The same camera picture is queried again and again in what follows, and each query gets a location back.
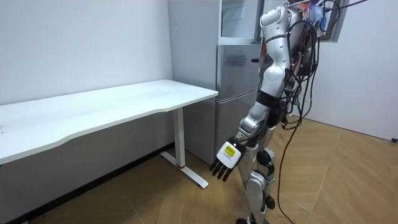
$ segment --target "white wall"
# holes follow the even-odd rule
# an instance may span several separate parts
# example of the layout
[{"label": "white wall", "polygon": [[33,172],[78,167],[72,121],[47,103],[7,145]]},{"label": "white wall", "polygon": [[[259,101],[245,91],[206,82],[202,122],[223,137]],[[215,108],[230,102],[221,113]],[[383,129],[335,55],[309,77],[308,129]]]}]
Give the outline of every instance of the white wall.
[{"label": "white wall", "polygon": [[[172,79],[167,0],[0,0],[0,105]],[[0,167],[6,223],[174,140],[168,113]]]},{"label": "white wall", "polygon": [[398,138],[396,6],[366,1],[347,10],[338,43],[321,44],[308,118]]},{"label": "white wall", "polygon": [[0,0],[0,105],[172,79],[166,0]]}]

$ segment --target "wooden floor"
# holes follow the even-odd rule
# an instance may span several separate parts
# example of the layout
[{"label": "wooden floor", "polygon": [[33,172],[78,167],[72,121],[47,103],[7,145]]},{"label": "wooden floor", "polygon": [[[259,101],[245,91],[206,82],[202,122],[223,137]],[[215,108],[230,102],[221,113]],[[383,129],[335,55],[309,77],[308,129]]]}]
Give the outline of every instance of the wooden floor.
[{"label": "wooden floor", "polygon": [[[278,129],[271,142],[277,167],[290,134]],[[157,156],[29,223],[234,224],[248,215],[237,170],[222,182],[189,153],[187,165],[205,190]],[[296,224],[398,223],[398,144],[306,120],[282,177],[281,205]],[[267,219],[288,223],[278,209]]]}]

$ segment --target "glass cabinet door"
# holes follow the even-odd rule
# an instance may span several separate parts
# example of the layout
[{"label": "glass cabinet door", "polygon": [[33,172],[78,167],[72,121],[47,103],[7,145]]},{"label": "glass cabinet door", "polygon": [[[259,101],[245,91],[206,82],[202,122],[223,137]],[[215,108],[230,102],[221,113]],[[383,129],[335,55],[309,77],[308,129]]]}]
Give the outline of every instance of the glass cabinet door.
[{"label": "glass cabinet door", "polygon": [[220,0],[221,37],[256,38],[264,0]]}]

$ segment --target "yellow label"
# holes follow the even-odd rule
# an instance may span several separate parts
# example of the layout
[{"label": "yellow label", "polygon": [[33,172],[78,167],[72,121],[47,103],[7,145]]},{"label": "yellow label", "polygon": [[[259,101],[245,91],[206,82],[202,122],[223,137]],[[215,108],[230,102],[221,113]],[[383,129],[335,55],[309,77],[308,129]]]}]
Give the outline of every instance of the yellow label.
[{"label": "yellow label", "polygon": [[235,155],[235,150],[231,146],[227,146],[224,150],[229,156],[233,157]]}]

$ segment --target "robot finger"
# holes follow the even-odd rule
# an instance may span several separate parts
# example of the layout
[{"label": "robot finger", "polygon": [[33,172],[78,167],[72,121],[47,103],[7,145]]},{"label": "robot finger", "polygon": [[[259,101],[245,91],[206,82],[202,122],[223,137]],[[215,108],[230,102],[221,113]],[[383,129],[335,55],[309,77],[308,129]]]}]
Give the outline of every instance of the robot finger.
[{"label": "robot finger", "polygon": [[215,159],[214,163],[212,163],[212,165],[210,166],[209,170],[212,171],[214,169],[214,167],[216,167],[217,163],[219,163],[220,160],[219,159]]},{"label": "robot finger", "polygon": [[225,175],[224,175],[224,178],[223,178],[223,181],[224,181],[224,182],[226,181],[226,179],[228,179],[229,175],[232,173],[233,170],[234,170],[234,169],[232,168],[232,169],[228,169],[228,170],[226,171],[226,173],[225,173]]},{"label": "robot finger", "polygon": [[214,168],[214,171],[213,171],[212,175],[216,175],[222,166],[223,166],[222,162],[217,163],[216,167]]},{"label": "robot finger", "polygon": [[224,172],[227,170],[226,166],[222,166],[220,172],[218,173],[217,179],[221,179],[221,177],[224,175]]}]

